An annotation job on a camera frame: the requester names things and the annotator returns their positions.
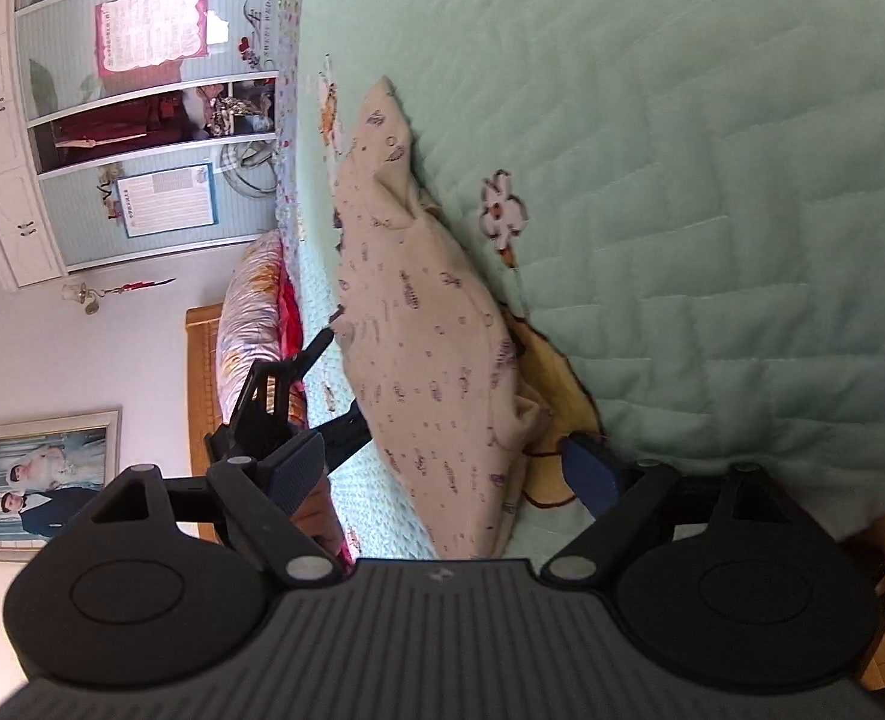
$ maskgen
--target white flower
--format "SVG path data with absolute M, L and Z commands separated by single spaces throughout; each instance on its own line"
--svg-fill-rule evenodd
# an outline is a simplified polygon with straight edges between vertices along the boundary
M 479 229 L 489 238 L 509 268 L 515 268 L 512 239 L 529 223 L 526 204 L 512 193 L 511 175 L 497 170 L 492 179 L 482 180 L 482 213 Z

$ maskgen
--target framed picture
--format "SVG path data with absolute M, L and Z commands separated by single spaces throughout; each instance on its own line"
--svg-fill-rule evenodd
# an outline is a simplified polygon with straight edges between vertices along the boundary
M 0 425 L 0 560 L 30 560 L 118 467 L 119 412 Z

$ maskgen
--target beige shirt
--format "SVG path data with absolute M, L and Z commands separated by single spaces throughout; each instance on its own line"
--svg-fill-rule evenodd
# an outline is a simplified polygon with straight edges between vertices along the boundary
M 335 186 L 344 311 L 333 329 L 373 440 L 439 557 L 497 557 L 542 408 L 519 394 L 495 300 L 423 207 L 411 143 L 382 79 L 362 105 Z

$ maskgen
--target floral pillow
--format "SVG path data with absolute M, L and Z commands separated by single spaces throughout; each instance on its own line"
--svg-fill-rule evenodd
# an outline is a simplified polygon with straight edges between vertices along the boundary
M 236 407 L 249 368 L 279 359 L 279 274 L 282 242 L 273 230 L 252 242 L 225 293 L 215 342 L 215 382 L 223 421 Z

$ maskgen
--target green quilt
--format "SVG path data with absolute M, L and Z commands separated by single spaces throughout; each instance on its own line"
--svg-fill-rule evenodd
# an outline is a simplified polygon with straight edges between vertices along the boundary
M 885 509 L 885 0 L 304 0 L 297 185 L 334 274 L 327 55 L 346 128 L 391 79 L 419 180 L 623 452 L 757 461 L 836 536 Z M 527 211 L 503 256 L 497 170 Z

